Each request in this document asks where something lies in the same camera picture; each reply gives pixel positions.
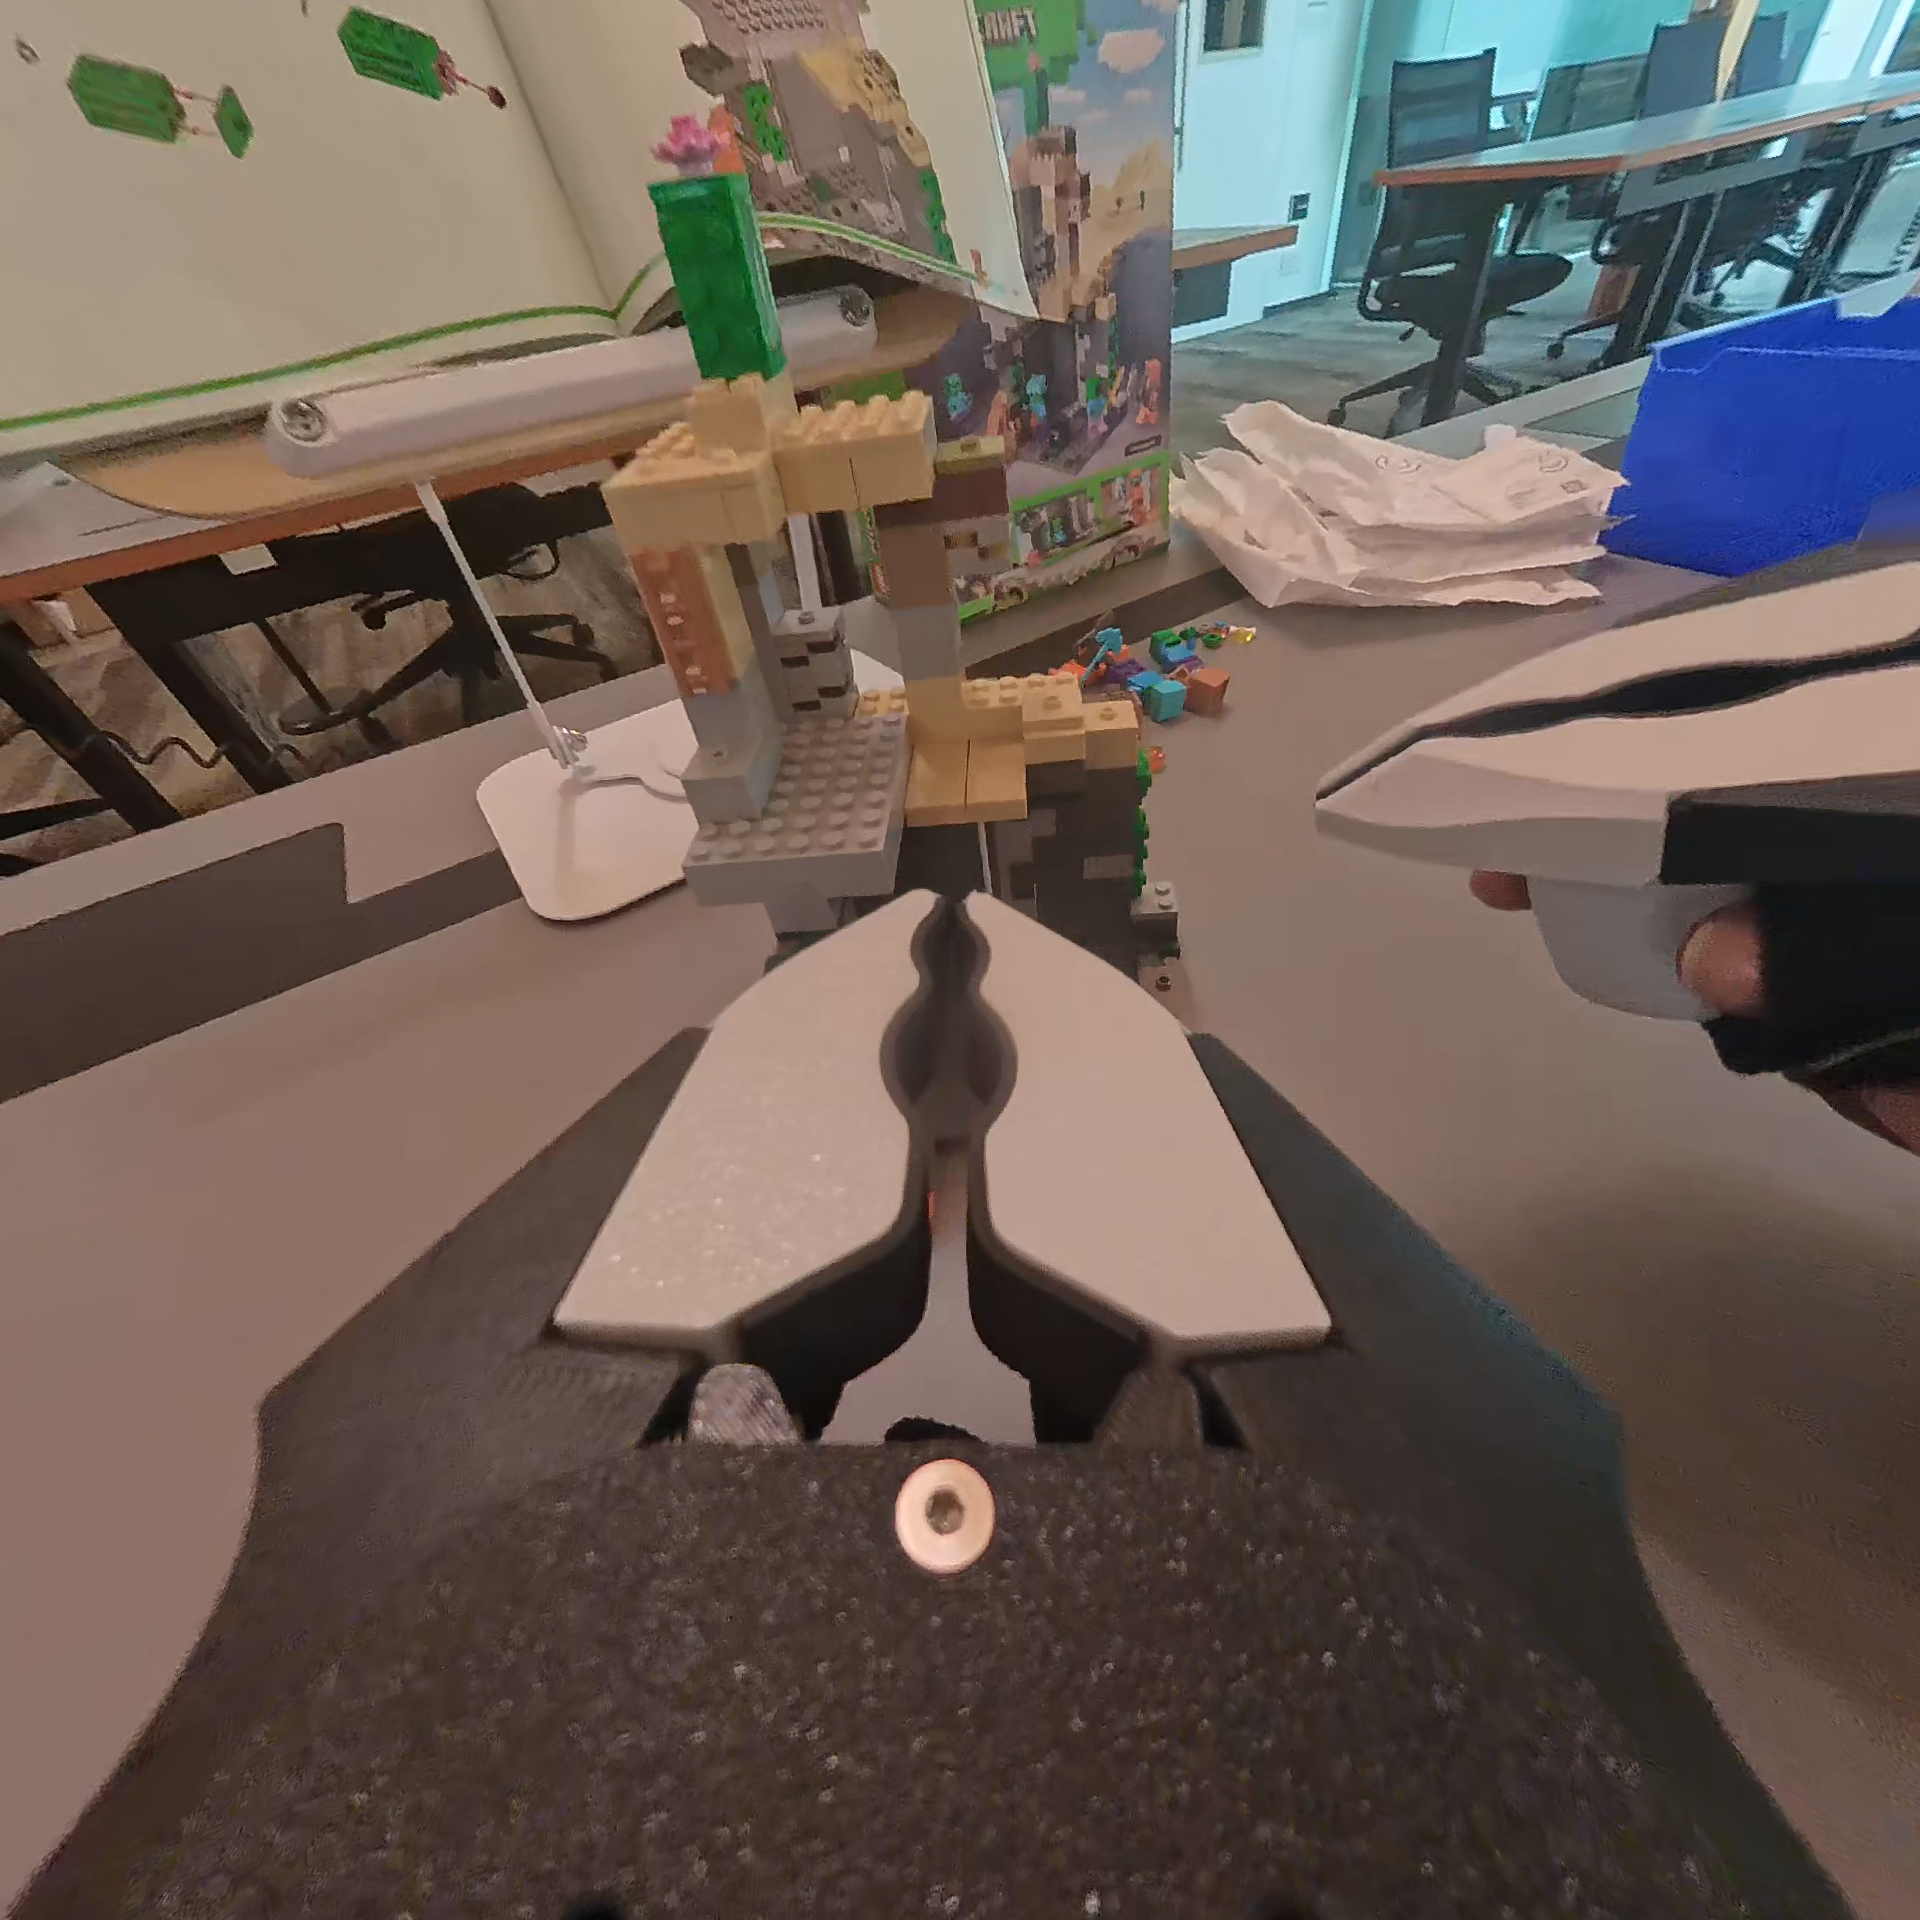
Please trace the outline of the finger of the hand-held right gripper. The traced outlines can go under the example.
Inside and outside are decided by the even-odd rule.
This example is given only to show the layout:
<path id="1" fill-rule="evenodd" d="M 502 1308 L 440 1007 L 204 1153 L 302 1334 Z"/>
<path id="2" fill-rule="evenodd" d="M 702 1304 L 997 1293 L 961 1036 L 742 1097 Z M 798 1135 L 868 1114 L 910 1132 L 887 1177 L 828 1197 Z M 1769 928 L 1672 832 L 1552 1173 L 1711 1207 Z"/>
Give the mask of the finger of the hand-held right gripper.
<path id="1" fill-rule="evenodd" d="M 1352 784 L 1429 737 L 1708 713 L 1914 660 L 1914 584 L 1794 584 L 1598 630 L 1413 713 L 1326 773 Z"/>
<path id="2" fill-rule="evenodd" d="M 1581 718 L 1415 742 L 1317 804 L 1322 832 L 1431 864 L 1530 874 L 1622 800 L 1694 784 L 1914 777 L 1912 671 L 1816 679 L 1719 711 Z"/>

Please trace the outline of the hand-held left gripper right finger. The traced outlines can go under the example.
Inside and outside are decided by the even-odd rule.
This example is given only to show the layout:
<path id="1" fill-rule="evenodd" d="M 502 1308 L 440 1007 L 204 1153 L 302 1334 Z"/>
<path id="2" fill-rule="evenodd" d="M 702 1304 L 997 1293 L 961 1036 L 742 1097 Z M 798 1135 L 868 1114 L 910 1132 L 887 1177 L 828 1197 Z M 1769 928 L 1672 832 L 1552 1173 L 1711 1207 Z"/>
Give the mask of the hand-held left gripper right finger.
<path id="1" fill-rule="evenodd" d="M 1333 1314 L 1182 1021 L 1007 903 L 972 895 L 964 919 L 1013 1048 L 981 1173 L 1014 1269 L 1161 1357 L 1321 1346 Z"/>

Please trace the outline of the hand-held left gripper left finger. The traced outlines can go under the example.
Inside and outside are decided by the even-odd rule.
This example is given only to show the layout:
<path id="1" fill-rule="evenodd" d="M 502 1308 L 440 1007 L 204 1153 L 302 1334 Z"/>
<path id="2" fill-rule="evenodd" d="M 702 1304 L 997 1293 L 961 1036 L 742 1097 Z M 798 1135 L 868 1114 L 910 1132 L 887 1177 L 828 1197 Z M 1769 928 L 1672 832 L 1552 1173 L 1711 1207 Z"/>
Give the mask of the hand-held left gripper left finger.
<path id="1" fill-rule="evenodd" d="M 713 1024 L 552 1311 L 561 1336 L 724 1357 L 922 1236 L 927 1177 L 881 1050 L 925 989 L 937 893 L 902 893 Z"/>

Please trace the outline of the toy brick tower model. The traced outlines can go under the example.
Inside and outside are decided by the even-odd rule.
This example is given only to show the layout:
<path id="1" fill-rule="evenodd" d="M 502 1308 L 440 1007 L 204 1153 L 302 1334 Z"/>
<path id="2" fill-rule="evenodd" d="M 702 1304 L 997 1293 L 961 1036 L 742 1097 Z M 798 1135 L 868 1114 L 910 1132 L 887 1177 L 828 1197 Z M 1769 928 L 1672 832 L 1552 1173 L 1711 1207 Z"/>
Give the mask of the toy brick tower model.
<path id="1" fill-rule="evenodd" d="M 802 405 L 748 177 L 679 114 L 649 184 L 698 384 L 604 484 L 607 517 L 694 736 L 682 874 L 706 905 L 760 905 L 785 952 L 913 870 L 950 889 L 985 838 L 986 889 L 1136 975 L 1180 948 L 1148 890 L 1137 713 L 1084 671 L 972 679 L 944 535 L 1004 500 L 985 444 L 937 440 L 921 390 Z M 760 551 L 793 517 L 864 517 L 901 690 L 858 695 L 837 609 L 770 613 Z"/>

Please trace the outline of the brick instruction booklet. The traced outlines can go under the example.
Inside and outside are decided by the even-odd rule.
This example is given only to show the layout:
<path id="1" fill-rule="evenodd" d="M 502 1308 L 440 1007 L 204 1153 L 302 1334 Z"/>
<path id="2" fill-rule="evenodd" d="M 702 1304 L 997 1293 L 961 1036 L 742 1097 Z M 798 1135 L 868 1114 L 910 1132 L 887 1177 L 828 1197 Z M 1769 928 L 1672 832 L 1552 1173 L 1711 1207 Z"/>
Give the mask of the brick instruction booklet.
<path id="1" fill-rule="evenodd" d="M 4 465 L 650 329 L 694 164 L 1036 316 L 973 4 L 4 2 Z"/>

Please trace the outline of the grey desk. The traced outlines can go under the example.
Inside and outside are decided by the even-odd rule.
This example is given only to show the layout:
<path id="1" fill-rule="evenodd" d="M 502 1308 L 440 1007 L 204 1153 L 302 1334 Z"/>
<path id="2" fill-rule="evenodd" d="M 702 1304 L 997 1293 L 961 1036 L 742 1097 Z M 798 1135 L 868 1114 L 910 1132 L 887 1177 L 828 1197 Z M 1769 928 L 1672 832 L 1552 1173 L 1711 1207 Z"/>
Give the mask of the grey desk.
<path id="1" fill-rule="evenodd" d="M 1159 853 L 1333 1314 L 1154 1356 L 985 1228 L 944 903 L 922 1236 L 733 1356 L 552 1311 L 765 936 L 561 928 L 504 721 L 4 881 L 15 1916 L 1856 1916 L 1914 1732 L 1914 1161 L 1311 822 L 1602 615 L 1265 615 Z"/>

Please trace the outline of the brown edged office desk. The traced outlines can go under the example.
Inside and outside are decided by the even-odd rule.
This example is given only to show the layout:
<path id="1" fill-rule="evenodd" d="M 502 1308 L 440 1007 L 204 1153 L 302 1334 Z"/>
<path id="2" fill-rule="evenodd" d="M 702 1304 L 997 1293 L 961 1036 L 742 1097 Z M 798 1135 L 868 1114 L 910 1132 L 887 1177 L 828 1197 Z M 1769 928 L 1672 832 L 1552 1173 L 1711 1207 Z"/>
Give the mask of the brown edged office desk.
<path id="1" fill-rule="evenodd" d="M 657 664 L 601 498 L 604 464 L 455 495 L 448 518 L 546 698 Z M 55 740 L 87 784 L 109 775 L 133 824 L 266 794 L 350 760 L 506 713 L 513 688 L 420 509 L 273 538 L 122 583 L 7 575 L 12 559 L 92 545 L 55 465 L 4 482 L 4 718 L 62 713 Z M 29 679 L 33 617 L 102 628 L 129 690 Z M 165 793 L 160 810 L 150 797 Z"/>
<path id="2" fill-rule="evenodd" d="M 1292 248 L 1298 223 L 1189 226 L 1170 236 L 1170 335 L 1196 341 L 1232 324 L 1232 276 L 1246 257 Z"/>

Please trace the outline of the person's right hand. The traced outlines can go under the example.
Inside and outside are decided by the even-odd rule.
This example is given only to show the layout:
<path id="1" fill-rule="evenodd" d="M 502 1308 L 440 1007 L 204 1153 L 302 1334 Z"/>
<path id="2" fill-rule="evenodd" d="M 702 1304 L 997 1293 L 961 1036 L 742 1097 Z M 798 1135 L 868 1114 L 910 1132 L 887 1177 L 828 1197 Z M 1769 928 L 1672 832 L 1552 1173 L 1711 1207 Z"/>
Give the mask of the person's right hand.
<path id="1" fill-rule="evenodd" d="M 1498 911 L 1529 911 L 1529 881 L 1514 873 L 1473 870 L 1471 895 Z M 1764 1002 L 1764 941 L 1754 905 L 1734 903 L 1695 926 L 1676 957 L 1677 981 L 1722 1017 L 1759 1017 Z M 1918 1153 L 1918 1086 L 1904 1080 L 1837 1084 L 1831 1077 L 1799 1077 L 1794 1084 L 1820 1097 L 1854 1126 Z"/>

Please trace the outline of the blue storage bin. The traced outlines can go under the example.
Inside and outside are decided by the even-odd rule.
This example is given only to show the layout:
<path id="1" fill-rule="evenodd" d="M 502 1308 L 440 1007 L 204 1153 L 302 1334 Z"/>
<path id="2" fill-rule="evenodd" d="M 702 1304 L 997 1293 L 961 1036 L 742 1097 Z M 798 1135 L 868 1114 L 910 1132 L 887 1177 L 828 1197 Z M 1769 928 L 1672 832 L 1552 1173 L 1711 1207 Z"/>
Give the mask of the blue storage bin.
<path id="1" fill-rule="evenodd" d="M 1670 338 L 1607 551 L 1720 578 L 1918 532 L 1914 276 Z"/>

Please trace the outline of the pile of white paper bags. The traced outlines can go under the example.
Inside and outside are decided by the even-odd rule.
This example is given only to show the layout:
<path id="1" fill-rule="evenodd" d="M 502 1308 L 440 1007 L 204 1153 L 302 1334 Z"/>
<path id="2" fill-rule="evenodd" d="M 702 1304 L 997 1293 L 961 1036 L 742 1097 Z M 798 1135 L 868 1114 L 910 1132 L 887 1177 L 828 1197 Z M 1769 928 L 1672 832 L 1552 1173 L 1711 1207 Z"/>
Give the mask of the pile of white paper bags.
<path id="1" fill-rule="evenodd" d="M 1463 456 L 1317 423 L 1276 400 L 1222 417 L 1170 509 L 1262 608 L 1554 608 L 1598 597 L 1620 477 L 1490 426 Z"/>

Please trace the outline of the pile of small loose bricks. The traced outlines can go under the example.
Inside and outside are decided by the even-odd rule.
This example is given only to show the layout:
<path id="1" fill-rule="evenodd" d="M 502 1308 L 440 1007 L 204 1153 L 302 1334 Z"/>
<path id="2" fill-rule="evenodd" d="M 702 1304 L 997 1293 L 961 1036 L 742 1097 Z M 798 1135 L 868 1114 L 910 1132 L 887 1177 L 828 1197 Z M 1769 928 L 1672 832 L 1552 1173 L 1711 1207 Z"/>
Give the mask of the pile of small loose bricks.
<path id="1" fill-rule="evenodd" d="M 1053 671 L 1090 698 L 1126 701 L 1142 720 L 1170 724 L 1225 713 L 1232 674 L 1220 658 L 1255 638 L 1253 624 L 1225 617 L 1180 621 L 1137 642 L 1109 626 L 1085 632 Z"/>

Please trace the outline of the white book stand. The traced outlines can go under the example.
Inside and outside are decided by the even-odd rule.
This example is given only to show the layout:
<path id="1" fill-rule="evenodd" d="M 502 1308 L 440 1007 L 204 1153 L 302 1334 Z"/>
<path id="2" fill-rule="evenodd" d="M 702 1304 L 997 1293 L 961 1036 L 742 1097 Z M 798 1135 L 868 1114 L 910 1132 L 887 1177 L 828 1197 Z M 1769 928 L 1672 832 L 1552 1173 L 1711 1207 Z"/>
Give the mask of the white book stand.
<path id="1" fill-rule="evenodd" d="M 528 352 L 280 400 L 255 426 L 186 434 L 60 469 L 92 545 L 64 559 L 12 559 L 7 575 L 60 578 L 105 600 L 117 584 L 191 559 L 382 525 L 432 489 L 455 495 L 533 482 L 632 452 L 694 390 L 680 327 Z M 524 901 L 549 920 L 592 920 L 680 877 L 693 813 L 665 765 L 686 724 L 618 721 L 509 760 L 478 802 Z"/>

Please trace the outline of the long brown edged table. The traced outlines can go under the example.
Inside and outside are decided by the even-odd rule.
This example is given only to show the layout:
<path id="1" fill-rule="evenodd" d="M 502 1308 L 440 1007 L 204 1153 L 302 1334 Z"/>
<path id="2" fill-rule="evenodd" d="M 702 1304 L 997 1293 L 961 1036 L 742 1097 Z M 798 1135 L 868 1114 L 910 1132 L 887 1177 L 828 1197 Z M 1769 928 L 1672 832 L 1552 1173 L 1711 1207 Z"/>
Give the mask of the long brown edged table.
<path id="1" fill-rule="evenodd" d="M 1918 142 L 1918 74 L 1775 87 L 1728 103 L 1655 114 L 1612 128 L 1529 138 L 1408 164 L 1384 164 L 1380 188 L 1457 193 L 1468 311 L 1449 322 L 1426 380 L 1421 424 L 1450 417 L 1478 332 L 1478 300 L 1493 271 L 1497 229 L 1530 193 L 1581 177 L 1618 182 L 1615 212 L 1663 212 L 1663 242 L 1637 278 L 1602 356 L 1607 368 L 1662 341 L 1689 290 L 1720 202 L 1748 184 L 1792 181 L 1822 159 L 1840 166 L 1833 193 L 1783 293 L 1785 304 L 1822 296 L 1888 166 Z"/>

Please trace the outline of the toy brick set box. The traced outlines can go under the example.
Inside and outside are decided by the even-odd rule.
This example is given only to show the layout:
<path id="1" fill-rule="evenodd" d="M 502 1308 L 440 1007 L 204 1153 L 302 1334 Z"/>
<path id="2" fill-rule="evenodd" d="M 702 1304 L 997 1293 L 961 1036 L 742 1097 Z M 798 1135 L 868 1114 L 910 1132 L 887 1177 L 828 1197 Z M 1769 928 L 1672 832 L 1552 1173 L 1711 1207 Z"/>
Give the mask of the toy brick set box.
<path id="1" fill-rule="evenodd" d="M 993 440 L 1006 508 L 944 527 L 961 618 L 1168 541 L 1170 2 L 874 4 L 981 300 L 934 353 L 828 389 L 927 394 L 940 444 Z"/>

